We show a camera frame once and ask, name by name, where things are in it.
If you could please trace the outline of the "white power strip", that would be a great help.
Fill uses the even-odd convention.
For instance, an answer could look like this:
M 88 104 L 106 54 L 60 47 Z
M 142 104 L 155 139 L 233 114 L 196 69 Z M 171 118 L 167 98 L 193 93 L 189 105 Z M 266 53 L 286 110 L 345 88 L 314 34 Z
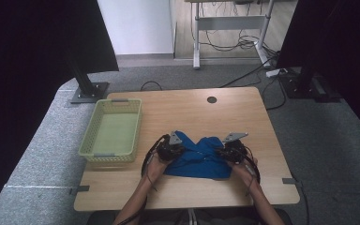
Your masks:
M 279 68 L 279 69 L 274 69 L 274 70 L 270 70 L 270 71 L 267 71 L 265 72 L 265 76 L 267 78 L 271 78 L 271 77 L 275 77 L 275 76 L 278 76 L 280 74 L 285 74 L 285 73 L 288 73 L 289 70 L 286 69 L 286 68 Z

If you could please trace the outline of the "blue shirt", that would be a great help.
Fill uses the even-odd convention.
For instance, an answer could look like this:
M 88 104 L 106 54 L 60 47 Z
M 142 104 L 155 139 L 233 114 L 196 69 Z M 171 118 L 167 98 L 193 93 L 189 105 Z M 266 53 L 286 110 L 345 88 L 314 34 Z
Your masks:
M 182 141 L 185 151 L 165 169 L 165 174 L 208 179 L 230 177 L 232 168 L 216 153 L 223 147 L 218 137 L 203 137 L 194 142 L 182 131 L 175 134 Z

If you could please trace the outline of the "grey table edge clip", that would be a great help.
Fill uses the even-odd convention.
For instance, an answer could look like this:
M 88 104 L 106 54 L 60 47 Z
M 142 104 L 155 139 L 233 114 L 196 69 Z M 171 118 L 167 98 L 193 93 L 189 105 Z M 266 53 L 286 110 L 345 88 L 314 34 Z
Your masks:
M 301 182 L 294 178 L 282 178 L 282 183 L 284 185 L 295 185 L 297 188 L 301 188 L 303 186 Z

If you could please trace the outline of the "black curtain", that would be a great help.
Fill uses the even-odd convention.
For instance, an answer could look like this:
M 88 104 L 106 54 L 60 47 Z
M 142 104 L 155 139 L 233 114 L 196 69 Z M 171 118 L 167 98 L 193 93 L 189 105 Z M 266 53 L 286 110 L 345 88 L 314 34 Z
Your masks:
M 98 0 L 0 0 L 0 191 L 58 88 L 117 68 Z
M 360 0 L 298 0 L 280 66 L 321 74 L 360 119 Z

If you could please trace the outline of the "person's right hand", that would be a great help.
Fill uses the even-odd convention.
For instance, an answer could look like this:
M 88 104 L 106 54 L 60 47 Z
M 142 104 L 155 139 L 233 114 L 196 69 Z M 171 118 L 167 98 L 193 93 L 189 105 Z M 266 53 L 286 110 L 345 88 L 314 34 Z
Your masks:
M 252 166 L 246 159 L 239 163 L 229 162 L 228 165 L 247 188 L 251 188 L 256 183 L 256 178 L 252 174 Z

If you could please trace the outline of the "person's left hand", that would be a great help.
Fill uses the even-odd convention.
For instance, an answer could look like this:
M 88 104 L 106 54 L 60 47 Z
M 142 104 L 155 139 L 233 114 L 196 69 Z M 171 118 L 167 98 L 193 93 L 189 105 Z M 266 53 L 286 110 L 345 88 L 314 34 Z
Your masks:
M 144 176 L 151 184 L 155 184 L 168 165 L 168 161 L 164 161 L 158 155 L 153 154 L 149 159 L 147 159 Z

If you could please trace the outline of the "white desk frame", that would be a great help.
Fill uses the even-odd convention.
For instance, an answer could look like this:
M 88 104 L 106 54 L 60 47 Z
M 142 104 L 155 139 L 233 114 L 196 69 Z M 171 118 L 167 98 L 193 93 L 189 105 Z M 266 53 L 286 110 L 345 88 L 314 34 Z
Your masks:
M 254 42 L 254 48 L 265 68 L 269 67 L 269 59 L 266 51 L 263 49 L 264 39 L 271 20 L 275 0 L 268 0 L 267 10 L 263 15 L 246 15 L 246 16 L 224 16 L 224 17 L 205 17 L 200 15 L 200 9 L 203 3 L 215 2 L 243 2 L 244 0 L 184 0 L 195 8 L 194 23 L 192 35 L 193 44 L 193 68 L 201 67 L 200 61 L 200 32 L 212 30 L 259 30 L 258 40 Z

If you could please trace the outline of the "person's dark clothing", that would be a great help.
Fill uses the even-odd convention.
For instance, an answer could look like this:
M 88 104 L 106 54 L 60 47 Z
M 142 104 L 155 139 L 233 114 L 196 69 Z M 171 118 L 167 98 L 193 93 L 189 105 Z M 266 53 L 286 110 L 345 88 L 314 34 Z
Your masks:
M 275 208 L 285 225 L 293 225 L 286 211 Z M 119 211 L 97 211 L 86 225 L 113 225 Z M 138 225 L 267 225 L 254 207 L 145 210 Z

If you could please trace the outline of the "black metal stand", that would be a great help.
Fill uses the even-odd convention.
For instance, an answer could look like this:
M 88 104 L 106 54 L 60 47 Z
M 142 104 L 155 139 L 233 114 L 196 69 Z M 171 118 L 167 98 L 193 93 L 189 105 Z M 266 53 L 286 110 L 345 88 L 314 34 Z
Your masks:
M 70 103 L 96 103 L 98 100 L 103 99 L 109 84 L 107 82 L 91 82 L 88 75 L 81 72 L 76 60 L 70 52 L 66 52 L 66 61 L 71 73 L 78 83 L 78 88 Z
M 279 80 L 288 98 L 314 99 L 316 102 L 340 102 L 342 95 L 324 76 L 304 67 L 280 66 Z

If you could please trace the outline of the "green plastic basket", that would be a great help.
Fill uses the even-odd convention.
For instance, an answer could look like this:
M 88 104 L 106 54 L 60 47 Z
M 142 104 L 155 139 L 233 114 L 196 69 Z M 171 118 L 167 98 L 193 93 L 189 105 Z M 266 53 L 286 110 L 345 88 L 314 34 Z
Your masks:
M 89 162 L 133 162 L 142 117 L 139 98 L 99 100 L 83 136 L 79 155 Z

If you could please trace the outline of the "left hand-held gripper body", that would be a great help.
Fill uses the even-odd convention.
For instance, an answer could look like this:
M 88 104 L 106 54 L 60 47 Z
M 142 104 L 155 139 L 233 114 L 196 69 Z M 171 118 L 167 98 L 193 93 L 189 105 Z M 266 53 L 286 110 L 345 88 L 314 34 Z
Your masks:
M 183 141 L 175 131 L 163 135 L 158 141 L 156 150 L 158 156 L 164 161 L 172 161 L 179 158 L 185 152 Z

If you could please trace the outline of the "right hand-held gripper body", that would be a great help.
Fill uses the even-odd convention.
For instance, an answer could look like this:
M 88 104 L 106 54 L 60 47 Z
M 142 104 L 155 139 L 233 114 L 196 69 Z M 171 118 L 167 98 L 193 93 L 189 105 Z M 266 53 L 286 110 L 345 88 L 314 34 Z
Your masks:
M 248 158 L 248 151 L 241 139 L 247 135 L 247 133 L 230 133 L 222 140 L 224 146 L 215 150 L 216 154 L 235 164 L 244 162 Z

